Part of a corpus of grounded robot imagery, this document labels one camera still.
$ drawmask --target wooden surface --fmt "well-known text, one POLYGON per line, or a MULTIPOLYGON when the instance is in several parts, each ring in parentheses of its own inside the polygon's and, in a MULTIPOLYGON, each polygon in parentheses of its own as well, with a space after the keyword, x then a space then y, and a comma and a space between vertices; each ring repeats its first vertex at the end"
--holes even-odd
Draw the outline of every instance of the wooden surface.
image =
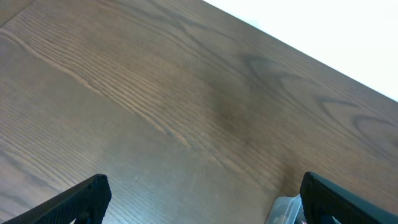
POLYGON ((264 223, 307 170, 398 213, 396 102, 199 0, 13 2, 1 222, 95 173, 105 223, 264 223))

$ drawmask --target brown wooden tabletop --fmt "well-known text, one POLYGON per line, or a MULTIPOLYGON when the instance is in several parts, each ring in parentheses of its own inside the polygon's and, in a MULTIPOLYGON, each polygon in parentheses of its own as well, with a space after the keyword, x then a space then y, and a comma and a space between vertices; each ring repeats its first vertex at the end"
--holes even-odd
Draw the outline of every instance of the brown wooden tabletop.
POLYGON ((0 9, 0 222, 96 173, 104 223, 262 224, 308 170, 398 213, 398 104, 227 13, 0 9))

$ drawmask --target black object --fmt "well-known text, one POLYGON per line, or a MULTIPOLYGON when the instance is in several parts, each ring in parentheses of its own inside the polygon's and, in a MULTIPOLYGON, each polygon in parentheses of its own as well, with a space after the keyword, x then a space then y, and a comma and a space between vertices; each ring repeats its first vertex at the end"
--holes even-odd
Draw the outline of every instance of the black object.
POLYGON ((111 197, 108 178, 96 174, 3 224, 98 224, 111 197))
POLYGON ((306 172, 300 196, 308 224, 398 223, 398 217, 313 173, 306 172))

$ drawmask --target white wall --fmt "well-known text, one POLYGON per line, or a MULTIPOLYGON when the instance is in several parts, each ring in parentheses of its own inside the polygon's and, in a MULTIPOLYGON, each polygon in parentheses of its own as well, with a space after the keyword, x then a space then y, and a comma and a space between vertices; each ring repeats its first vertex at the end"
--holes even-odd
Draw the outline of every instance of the white wall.
POLYGON ((398 0, 205 0, 398 101, 398 0))

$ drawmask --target white surface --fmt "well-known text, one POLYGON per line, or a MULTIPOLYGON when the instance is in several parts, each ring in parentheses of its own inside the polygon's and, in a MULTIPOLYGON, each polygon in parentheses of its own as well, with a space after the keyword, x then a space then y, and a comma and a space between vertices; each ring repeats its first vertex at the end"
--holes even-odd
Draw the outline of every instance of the white surface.
POLYGON ((205 0, 398 101, 398 0, 205 0))

